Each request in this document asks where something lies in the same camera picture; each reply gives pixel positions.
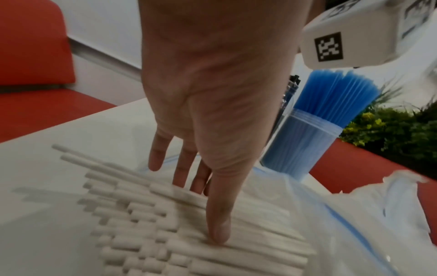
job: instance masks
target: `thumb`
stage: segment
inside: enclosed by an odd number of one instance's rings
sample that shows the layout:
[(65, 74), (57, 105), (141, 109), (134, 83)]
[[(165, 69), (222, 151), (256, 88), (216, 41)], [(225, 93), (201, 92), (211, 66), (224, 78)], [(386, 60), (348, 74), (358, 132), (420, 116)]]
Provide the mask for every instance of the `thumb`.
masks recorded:
[(250, 169), (226, 175), (213, 171), (209, 183), (206, 221), (210, 237), (218, 244), (225, 243), (231, 235), (231, 211), (249, 172)]

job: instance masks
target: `green plant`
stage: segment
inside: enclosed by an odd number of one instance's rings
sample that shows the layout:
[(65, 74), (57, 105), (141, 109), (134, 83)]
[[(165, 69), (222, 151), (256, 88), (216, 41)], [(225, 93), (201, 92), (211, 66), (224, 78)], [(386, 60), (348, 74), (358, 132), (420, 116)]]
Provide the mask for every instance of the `green plant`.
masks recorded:
[(386, 108), (383, 104), (398, 96), (401, 88), (387, 89), (359, 114), (340, 138), (409, 167), (431, 178), (437, 178), (437, 100), (423, 108)]

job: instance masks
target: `white table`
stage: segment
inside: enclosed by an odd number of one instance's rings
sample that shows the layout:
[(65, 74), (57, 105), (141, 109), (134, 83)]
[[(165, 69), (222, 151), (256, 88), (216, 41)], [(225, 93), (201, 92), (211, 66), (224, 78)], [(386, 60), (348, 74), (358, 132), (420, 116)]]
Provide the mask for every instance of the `white table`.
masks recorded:
[[(58, 143), (136, 168), (147, 159), (156, 123), (146, 99), (0, 144), (0, 275), (97, 276), (90, 237), (98, 218), (76, 202), (87, 169), (59, 160)], [(177, 154), (175, 139), (168, 155)], [(309, 176), (305, 184), (329, 193)]]

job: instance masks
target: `bundle of white straws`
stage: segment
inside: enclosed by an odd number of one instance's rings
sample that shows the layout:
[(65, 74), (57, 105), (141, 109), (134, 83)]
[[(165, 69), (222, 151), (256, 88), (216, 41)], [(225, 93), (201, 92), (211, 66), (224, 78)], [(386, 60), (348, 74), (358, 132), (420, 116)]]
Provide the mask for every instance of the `bundle of white straws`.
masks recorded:
[(86, 202), (101, 217), (92, 234), (103, 276), (300, 276), (309, 255), (289, 212), (239, 196), (224, 246), (208, 239), (207, 198), (60, 145), (61, 159), (89, 168)]

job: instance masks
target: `hand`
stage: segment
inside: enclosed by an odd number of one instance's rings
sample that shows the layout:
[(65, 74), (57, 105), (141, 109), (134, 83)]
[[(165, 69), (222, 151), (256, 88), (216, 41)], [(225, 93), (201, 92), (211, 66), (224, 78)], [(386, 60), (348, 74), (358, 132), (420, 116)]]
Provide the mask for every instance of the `hand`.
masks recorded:
[(278, 112), (309, 1), (139, 4), (142, 82), (158, 124), (149, 168), (160, 169), (174, 136), (183, 139), (173, 179), (183, 186), (199, 152), (191, 189), (201, 193), (212, 173), (208, 230), (224, 243), (235, 199)]

